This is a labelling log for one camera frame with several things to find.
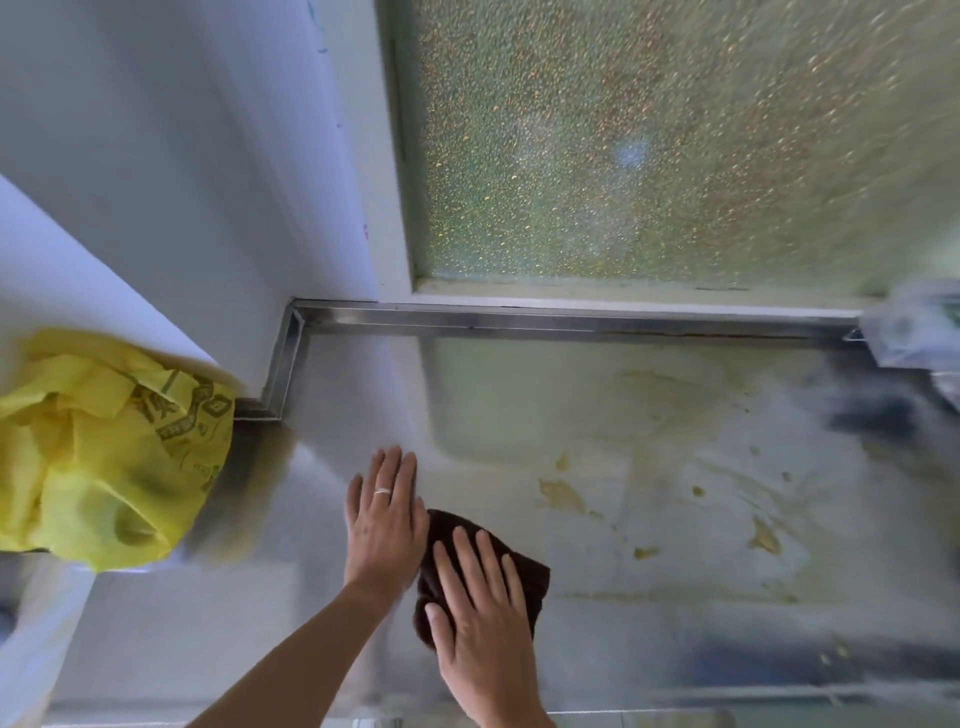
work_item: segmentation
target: microfiber towel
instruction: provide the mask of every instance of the microfiber towel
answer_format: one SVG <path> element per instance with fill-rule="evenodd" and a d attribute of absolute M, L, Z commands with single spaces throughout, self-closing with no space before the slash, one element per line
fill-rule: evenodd
<path fill-rule="evenodd" d="M 457 570 L 457 575 L 463 580 L 464 572 L 460 568 L 460 562 L 457 560 L 457 550 L 453 545 L 453 529 L 461 525 L 470 538 L 473 550 L 477 550 L 476 535 L 481 527 L 476 523 L 468 521 L 460 516 L 445 511 L 430 509 L 430 532 L 427 537 L 426 555 L 423 556 L 423 562 L 420 564 L 420 579 L 417 581 L 417 606 L 414 609 L 414 629 L 417 630 L 417 636 L 430 649 L 436 649 L 433 644 L 433 635 L 430 632 L 430 621 L 426 616 L 426 605 L 430 602 L 439 604 L 446 612 L 450 625 L 455 626 L 453 615 L 446 604 L 444 590 L 440 585 L 440 576 L 437 574 L 437 564 L 433 559 L 433 545 L 438 541 L 444 543 L 450 561 L 453 562 L 453 568 Z M 523 585 L 523 597 L 527 604 L 527 618 L 530 620 L 530 635 L 534 634 L 534 625 L 537 623 L 537 617 L 540 615 L 540 609 L 543 608 L 543 598 L 550 588 L 550 569 L 539 561 L 517 553 L 509 546 L 500 541 L 492 533 L 490 540 L 493 544 L 493 552 L 497 559 L 503 558 L 505 553 L 509 553 L 514 560 L 516 573 L 520 577 L 520 583 Z"/>

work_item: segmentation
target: window frame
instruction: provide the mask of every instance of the window frame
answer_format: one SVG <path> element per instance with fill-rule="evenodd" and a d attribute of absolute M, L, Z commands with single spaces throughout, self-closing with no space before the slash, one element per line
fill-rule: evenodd
<path fill-rule="evenodd" d="M 377 0 L 319 0 L 322 32 L 348 129 L 377 299 L 381 303 L 575 308 L 636 313 L 850 319 L 879 299 L 798 289 L 647 284 L 502 283 L 417 278 L 403 222 L 396 153 L 396 48 Z"/>

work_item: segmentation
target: frosted glass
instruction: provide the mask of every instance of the frosted glass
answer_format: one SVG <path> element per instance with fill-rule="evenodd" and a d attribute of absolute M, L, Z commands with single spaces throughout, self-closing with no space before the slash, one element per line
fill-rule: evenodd
<path fill-rule="evenodd" d="M 956 0 L 392 5 L 419 276 L 960 273 Z"/>

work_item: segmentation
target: metal edge trim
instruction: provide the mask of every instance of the metal edge trim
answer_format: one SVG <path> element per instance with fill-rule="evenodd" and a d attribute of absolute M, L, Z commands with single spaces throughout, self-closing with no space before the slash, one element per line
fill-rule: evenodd
<path fill-rule="evenodd" d="M 647 337 L 692 340 L 763 340 L 845 348 L 862 346 L 849 337 L 855 316 L 797 318 L 740 314 L 643 314 L 630 311 L 366 303 L 293 299 L 280 322 L 280 333 L 259 399 L 237 400 L 237 421 L 273 422 L 283 417 L 300 340 L 308 329 L 325 333 L 396 333 L 417 335 L 571 338 L 625 341 Z"/>
<path fill-rule="evenodd" d="M 267 383 L 259 399 L 238 398 L 234 421 L 275 422 L 283 417 L 290 381 L 293 379 L 300 339 L 303 336 L 304 320 L 296 301 L 291 301 L 283 310 L 280 333 L 274 343 L 274 353 L 267 370 Z"/>
<path fill-rule="evenodd" d="M 298 299 L 293 305 L 309 327 L 455 329 L 460 332 L 527 331 L 599 335 L 782 338 L 842 341 L 856 316 L 798 318 L 739 314 L 643 314 L 627 311 L 517 306 L 415 305 Z"/>

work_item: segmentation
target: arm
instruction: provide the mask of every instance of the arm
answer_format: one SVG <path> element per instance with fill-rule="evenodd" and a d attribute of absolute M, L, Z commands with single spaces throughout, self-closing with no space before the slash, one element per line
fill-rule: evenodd
<path fill-rule="evenodd" d="M 317 728 L 373 630 L 410 585 L 426 551 L 429 517 L 417 498 L 417 457 L 373 456 L 347 491 L 344 588 L 207 708 L 190 728 Z"/>
<path fill-rule="evenodd" d="M 438 541 L 433 549 L 456 634 L 439 605 L 426 607 L 441 676 L 480 728 L 555 728 L 540 704 L 533 639 L 513 559 L 505 555 L 501 570 L 486 531 L 476 537 L 479 560 L 462 527 L 453 532 L 453 542 L 466 587 L 444 545 Z"/>

